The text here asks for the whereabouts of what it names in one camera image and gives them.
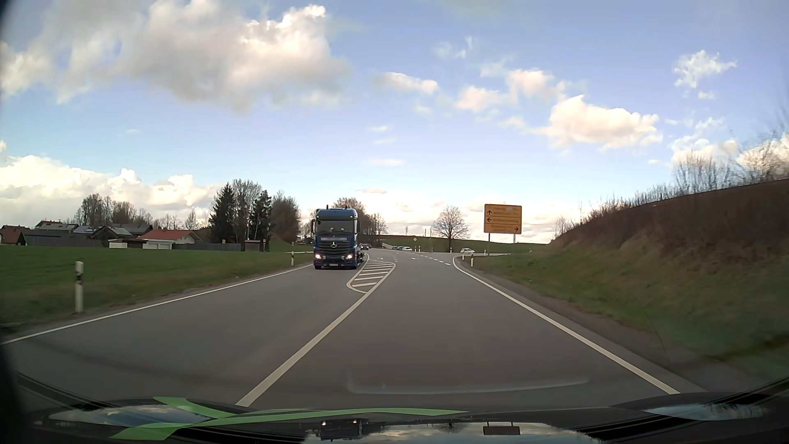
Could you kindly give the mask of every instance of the traffic sign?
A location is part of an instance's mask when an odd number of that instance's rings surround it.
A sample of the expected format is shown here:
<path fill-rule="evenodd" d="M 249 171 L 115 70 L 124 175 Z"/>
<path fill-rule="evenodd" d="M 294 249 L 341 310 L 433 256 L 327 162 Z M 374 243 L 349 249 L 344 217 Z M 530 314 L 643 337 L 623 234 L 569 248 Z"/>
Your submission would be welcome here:
<path fill-rule="evenodd" d="M 485 204 L 483 216 L 486 233 L 521 234 L 523 207 L 520 205 Z"/>

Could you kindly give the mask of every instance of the truck grille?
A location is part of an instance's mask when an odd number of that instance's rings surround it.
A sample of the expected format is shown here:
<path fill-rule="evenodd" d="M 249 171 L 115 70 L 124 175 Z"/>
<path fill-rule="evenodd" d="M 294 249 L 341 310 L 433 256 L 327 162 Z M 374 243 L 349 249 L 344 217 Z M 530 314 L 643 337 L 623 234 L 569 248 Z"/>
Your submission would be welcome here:
<path fill-rule="evenodd" d="M 320 240 L 318 242 L 318 250 L 323 254 L 343 254 L 349 248 L 350 242 L 347 240 Z"/>

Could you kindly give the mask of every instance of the grass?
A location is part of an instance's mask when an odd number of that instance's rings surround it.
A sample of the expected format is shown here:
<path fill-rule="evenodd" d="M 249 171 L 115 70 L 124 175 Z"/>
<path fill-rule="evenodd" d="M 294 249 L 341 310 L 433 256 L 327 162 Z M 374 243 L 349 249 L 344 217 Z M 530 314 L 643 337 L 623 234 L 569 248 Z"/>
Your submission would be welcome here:
<path fill-rule="evenodd" d="M 294 259 L 302 264 L 312 255 L 296 254 Z M 290 254 L 2 246 L 0 322 L 24 324 L 69 316 L 76 261 L 84 263 L 84 308 L 98 310 L 286 269 Z"/>
<path fill-rule="evenodd" d="M 751 263 L 686 251 L 668 256 L 644 237 L 620 248 L 551 245 L 477 258 L 486 273 L 571 301 L 752 374 L 789 373 L 789 256 Z"/>
<path fill-rule="evenodd" d="M 422 251 L 446 253 L 449 251 L 449 241 L 444 238 L 430 238 L 424 236 L 401 236 L 401 235 L 380 235 L 378 239 L 394 246 L 410 246 L 414 250 L 418 246 Z M 477 253 L 487 250 L 488 253 L 528 253 L 529 250 L 543 250 L 546 247 L 543 243 L 500 243 L 488 242 L 485 240 L 453 239 L 452 251 L 459 252 L 461 248 L 470 248 Z"/>

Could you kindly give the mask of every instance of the white post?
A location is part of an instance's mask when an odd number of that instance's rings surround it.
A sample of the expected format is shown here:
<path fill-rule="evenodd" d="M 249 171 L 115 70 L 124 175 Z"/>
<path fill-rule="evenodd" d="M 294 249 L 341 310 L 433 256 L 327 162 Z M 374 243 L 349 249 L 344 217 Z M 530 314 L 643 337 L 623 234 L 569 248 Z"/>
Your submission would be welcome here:
<path fill-rule="evenodd" d="M 74 311 L 82 313 L 82 273 L 84 264 L 77 261 L 77 282 L 74 284 Z"/>

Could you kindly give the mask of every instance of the grassy embankment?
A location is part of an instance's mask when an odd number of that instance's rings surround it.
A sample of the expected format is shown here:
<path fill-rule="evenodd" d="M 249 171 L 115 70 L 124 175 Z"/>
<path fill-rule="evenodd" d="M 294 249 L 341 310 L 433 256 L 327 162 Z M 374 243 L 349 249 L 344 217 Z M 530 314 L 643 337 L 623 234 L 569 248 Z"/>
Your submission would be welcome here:
<path fill-rule="evenodd" d="M 657 331 L 762 377 L 789 374 L 789 181 L 603 216 L 475 268 Z"/>
<path fill-rule="evenodd" d="M 312 247 L 296 245 L 299 249 Z M 74 263 L 84 262 L 84 308 L 98 310 L 290 267 L 294 247 L 271 253 L 64 246 L 0 247 L 0 323 L 41 322 L 74 309 Z M 296 265 L 311 254 L 296 254 Z"/>
<path fill-rule="evenodd" d="M 423 236 L 404 236 L 404 235 L 379 235 L 378 239 L 382 239 L 385 243 L 394 246 L 410 246 L 414 250 L 418 246 L 422 251 L 433 251 L 445 253 L 449 251 L 449 241 L 443 238 L 430 238 Z M 488 253 L 528 253 L 529 250 L 537 251 L 542 250 L 546 246 L 542 243 L 500 243 L 488 242 L 484 240 L 470 240 L 470 239 L 454 239 L 452 240 L 452 251 L 458 252 L 461 248 L 471 248 L 477 253 L 482 253 L 487 250 Z"/>

